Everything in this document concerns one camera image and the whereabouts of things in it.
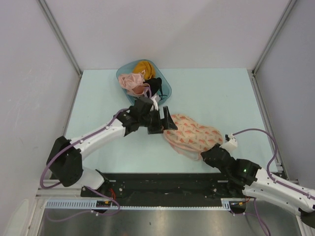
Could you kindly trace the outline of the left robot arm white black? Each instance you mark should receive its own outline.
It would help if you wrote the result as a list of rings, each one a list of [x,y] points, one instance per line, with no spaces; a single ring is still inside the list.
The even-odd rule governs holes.
[[[161,134],[165,130],[177,130],[168,107],[163,107],[164,117],[151,98],[140,97],[129,108],[121,109],[98,129],[74,139],[58,137],[52,147],[43,171],[57,178],[58,184],[70,187],[79,184],[91,189],[97,196],[108,193],[106,178],[98,170],[83,167],[83,160],[106,143],[125,137],[139,127],[146,127],[148,134]]]

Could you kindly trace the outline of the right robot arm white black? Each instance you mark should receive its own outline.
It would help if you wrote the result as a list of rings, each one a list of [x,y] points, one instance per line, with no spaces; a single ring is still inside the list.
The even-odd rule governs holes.
[[[315,227],[315,191],[269,173],[246,159],[234,159],[215,145],[201,153],[202,160],[227,177],[227,192],[261,199],[299,216],[307,226]]]

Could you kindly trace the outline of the floral mesh laundry bag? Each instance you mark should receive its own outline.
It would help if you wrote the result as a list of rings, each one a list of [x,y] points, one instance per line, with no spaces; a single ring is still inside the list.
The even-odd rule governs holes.
[[[199,124],[183,114],[171,117],[177,130],[165,130],[163,135],[177,153],[198,161],[202,152],[223,143],[223,137],[216,128]]]

